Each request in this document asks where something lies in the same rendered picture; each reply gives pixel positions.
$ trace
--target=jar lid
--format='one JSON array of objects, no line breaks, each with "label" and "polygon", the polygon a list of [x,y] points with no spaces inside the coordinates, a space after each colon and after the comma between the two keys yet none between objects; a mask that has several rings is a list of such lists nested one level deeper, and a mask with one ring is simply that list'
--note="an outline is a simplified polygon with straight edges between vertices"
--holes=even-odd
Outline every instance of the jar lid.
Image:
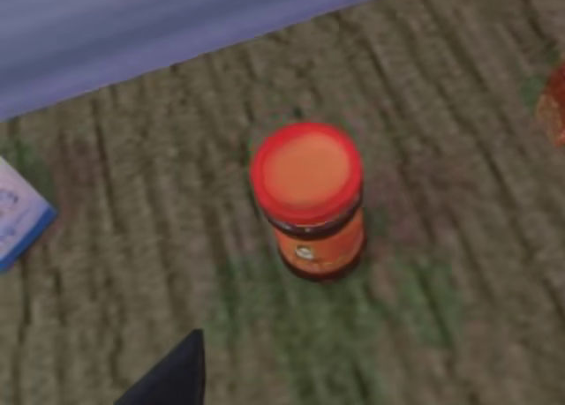
[{"label": "jar lid", "polygon": [[360,193],[361,157],[350,138],[331,125],[297,123],[260,145],[251,179],[270,217],[321,224],[344,212]]}]

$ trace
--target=purple cloth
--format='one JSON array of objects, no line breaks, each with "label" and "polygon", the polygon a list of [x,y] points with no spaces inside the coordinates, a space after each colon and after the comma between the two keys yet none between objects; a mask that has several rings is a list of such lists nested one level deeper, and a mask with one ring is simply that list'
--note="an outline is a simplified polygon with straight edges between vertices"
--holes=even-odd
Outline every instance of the purple cloth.
[{"label": "purple cloth", "polygon": [[0,120],[366,0],[0,0]]}]

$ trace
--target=wooden floor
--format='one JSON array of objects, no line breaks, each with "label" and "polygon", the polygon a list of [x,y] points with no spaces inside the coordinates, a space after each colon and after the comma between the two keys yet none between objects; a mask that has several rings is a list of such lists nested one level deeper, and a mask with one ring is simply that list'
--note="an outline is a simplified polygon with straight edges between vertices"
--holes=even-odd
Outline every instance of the wooden floor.
[{"label": "wooden floor", "polygon": [[[62,211],[0,277],[0,404],[112,403],[194,327],[209,405],[565,403],[565,150],[528,80],[565,0],[376,0],[0,124]],[[246,179],[277,126],[358,142],[371,242],[287,274]]]}]

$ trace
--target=dark pointed object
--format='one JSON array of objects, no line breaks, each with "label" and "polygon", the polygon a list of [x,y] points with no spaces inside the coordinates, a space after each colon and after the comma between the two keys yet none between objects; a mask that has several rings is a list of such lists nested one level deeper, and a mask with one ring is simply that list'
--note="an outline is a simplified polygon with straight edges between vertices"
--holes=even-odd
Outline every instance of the dark pointed object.
[{"label": "dark pointed object", "polygon": [[194,330],[115,405],[204,405],[204,334]]}]

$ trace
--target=jar base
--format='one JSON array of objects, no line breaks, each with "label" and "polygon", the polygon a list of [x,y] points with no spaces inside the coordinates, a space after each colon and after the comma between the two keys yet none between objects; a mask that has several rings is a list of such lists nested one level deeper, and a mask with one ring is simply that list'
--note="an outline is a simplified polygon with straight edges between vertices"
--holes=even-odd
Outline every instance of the jar base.
[{"label": "jar base", "polygon": [[331,281],[341,280],[346,276],[350,275],[351,273],[353,273],[357,269],[357,267],[361,263],[361,258],[363,257],[363,253],[365,252],[366,245],[367,245],[367,238],[365,237],[365,239],[363,240],[363,244],[359,248],[359,252],[348,264],[346,264],[345,266],[341,266],[335,271],[324,274],[308,273],[304,270],[296,268],[284,257],[280,249],[277,249],[277,251],[284,266],[286,266],[287,269],[298,278],[307,281],[314,281],[314,282],[331,282]]}]

